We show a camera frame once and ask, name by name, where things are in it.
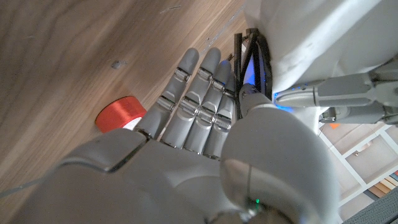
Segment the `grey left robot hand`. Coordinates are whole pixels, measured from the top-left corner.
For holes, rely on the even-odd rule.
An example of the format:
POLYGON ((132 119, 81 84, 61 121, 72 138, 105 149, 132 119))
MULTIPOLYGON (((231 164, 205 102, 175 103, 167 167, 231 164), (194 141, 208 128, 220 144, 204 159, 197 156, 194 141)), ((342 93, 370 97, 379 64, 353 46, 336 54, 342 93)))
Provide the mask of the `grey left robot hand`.
POLYGON ((397 125, 397 59, 366 73, 303 83, 276 93, 284 107, 324 107, 321 123, 397 125))

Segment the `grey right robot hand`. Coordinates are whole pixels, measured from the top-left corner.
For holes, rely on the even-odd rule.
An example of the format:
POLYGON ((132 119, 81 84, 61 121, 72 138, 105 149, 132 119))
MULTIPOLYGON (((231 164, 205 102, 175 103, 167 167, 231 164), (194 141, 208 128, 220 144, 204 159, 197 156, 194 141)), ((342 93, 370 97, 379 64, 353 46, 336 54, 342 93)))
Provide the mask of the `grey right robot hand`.
POLYGON ((293 114, 245 86, 246 115, 228 124, 211 81, 231 65, 212 48, 190 48, 157 102, 133 130, 81 145, 51 170, 13 223, 335 223, 338 181, 327 146, 293 114), (182 112, 227 135, 205 156, 183 148, 182 112))

